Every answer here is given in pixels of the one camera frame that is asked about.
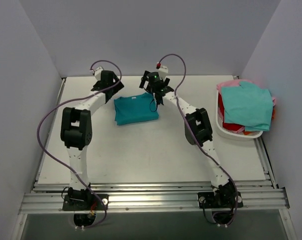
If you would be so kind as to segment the teal t-shirt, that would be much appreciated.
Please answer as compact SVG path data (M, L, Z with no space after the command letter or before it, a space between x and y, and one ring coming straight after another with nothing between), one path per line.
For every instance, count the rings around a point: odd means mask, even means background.
M118 97L114 100L115 121L118 126L154 121L159 118L155 99L150 93Z

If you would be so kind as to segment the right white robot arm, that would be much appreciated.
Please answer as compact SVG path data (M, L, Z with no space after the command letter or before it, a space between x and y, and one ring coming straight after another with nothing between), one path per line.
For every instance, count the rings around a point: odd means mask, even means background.
M236 197L238 192L230 174L220 163L208 112L205 108L196 108L179 97L169 86L169 82L170 79L165 73L146 70L141 77L139 88L153 96L156 106L171 103L177 107L184 121L185 138L206 156L205 167L213 189L214 203L223 207L231 201L231 197Z

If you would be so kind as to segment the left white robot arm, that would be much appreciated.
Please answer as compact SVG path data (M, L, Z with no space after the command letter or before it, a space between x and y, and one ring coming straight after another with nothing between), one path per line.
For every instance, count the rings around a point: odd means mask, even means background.
M95 197L88 190L90 181L87 171L87 150L93 138L92 115L124 87L111 70L99 67L94 77L96 83L90 90L91 97L81 100L74 107L65 107L61 119L60 138L71 167L67 201L81 210L88 209L95 202Z

